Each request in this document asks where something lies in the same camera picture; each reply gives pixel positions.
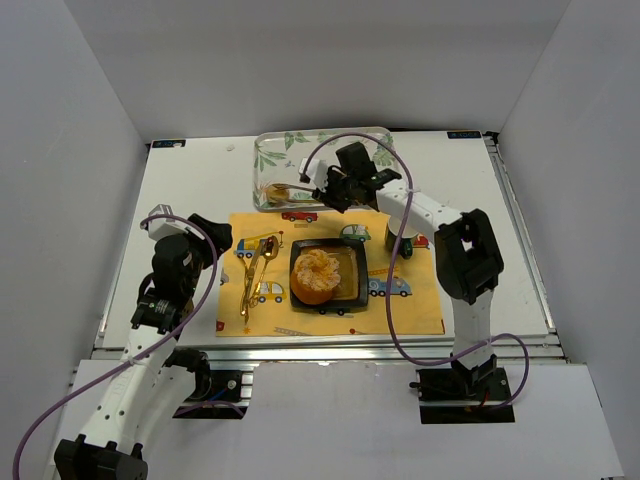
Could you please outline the small round yellow cake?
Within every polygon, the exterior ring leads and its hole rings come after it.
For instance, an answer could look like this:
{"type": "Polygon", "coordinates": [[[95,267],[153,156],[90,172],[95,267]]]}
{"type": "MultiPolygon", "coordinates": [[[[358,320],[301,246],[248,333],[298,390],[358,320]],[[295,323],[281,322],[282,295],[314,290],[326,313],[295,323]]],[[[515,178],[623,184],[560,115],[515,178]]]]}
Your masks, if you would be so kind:
{"type": "Polygon", "coordinates": [[[270,206],[282,206],[289,202],[289,189],[282,185],[269,185],[265,189],[265,197],[270,206]]]}

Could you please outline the metal serving tongs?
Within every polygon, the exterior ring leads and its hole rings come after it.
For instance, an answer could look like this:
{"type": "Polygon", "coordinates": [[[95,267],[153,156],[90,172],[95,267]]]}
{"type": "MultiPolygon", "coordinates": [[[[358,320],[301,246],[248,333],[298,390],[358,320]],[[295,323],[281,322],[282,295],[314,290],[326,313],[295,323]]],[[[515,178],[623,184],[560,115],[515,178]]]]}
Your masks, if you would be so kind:
{"type": "Polygon", "coordinates": [[[284,183],[273,184],[282,185],[289,189],[289,202],[287,204],[311,204],[317,202],[312,195],[313,189],[284,183]]]}

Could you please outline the large orange sugared bun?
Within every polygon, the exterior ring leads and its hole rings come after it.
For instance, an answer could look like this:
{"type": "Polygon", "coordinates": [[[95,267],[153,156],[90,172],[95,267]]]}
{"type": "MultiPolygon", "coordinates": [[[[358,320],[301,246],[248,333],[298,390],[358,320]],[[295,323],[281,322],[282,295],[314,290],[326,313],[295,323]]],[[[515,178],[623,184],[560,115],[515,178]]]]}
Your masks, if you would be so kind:
{"type": "Polygon", "coordinates": [[[339,261],[322,249],[302,253],[294,262],[290,287],[304,304],[320,305],[329,301],[341,281],[339,261]]]}

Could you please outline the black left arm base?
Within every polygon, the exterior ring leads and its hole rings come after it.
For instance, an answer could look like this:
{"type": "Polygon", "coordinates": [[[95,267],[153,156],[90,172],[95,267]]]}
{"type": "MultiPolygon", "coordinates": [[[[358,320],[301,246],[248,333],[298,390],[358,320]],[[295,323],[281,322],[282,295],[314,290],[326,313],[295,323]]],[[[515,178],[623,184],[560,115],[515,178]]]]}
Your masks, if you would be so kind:
{"type": "Polygon", "coordinates": [[[248,371],[215,369],[204,352],[177,349],[165,361],[166,367],[181,367],[191,377],[194,390],[178,408],[178,419],[242,420],[250,398],[248,371]]]}

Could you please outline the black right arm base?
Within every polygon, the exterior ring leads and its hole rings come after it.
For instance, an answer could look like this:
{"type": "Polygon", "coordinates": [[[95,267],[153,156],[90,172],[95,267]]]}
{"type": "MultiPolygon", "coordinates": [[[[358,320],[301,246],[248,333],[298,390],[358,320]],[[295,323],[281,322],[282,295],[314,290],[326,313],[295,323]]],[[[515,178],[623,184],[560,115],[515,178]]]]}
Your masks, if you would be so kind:
{"type": "Polygon", "coordinates": [[[507,424],[515,422],[511,405],[499,407],[511,397],[503,368],[469,390],[447,368],[416,371],[409,388],[417,395],[420,421],[424,425],[507,424]]]}

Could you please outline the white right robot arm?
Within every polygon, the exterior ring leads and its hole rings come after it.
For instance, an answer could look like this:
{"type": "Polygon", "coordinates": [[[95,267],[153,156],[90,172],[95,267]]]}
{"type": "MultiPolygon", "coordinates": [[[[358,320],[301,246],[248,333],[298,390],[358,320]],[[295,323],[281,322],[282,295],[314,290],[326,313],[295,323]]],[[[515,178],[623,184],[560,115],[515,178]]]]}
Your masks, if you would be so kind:
{"type": "Polygon", "coordinates": [[[437,280],[452,303],[454,345],[447,362],[469,388],[496,369],[490,311],[504,261],[487,214],[461,212],[419,192],[406,166],[380,170],[356,141],[336,152],[328,165],[315,153],[302,160],[300,180],[313,198],[340,213],[367,206],[388,216],[396,242],[421,234],[432,245],[437,280]]]}

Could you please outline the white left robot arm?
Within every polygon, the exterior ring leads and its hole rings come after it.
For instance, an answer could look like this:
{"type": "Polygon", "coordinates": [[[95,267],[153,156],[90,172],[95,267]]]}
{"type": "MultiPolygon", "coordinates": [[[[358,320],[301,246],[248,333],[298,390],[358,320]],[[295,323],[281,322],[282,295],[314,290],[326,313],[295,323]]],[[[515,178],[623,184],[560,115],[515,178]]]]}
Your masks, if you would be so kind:
{"type": "Polygon", "coordinates": [[[185,401],[211,389],[207,355],[178,340],[202,306],[193,300],[200,275],[216,271],[232,228],[197,214],[155,214],[141,227],[155,243],[151,271],[139,285],[119,364],[100,379],[102,398],[78,435],[55,449],[62,479],[146,478],[152,437],[185,401]]]}

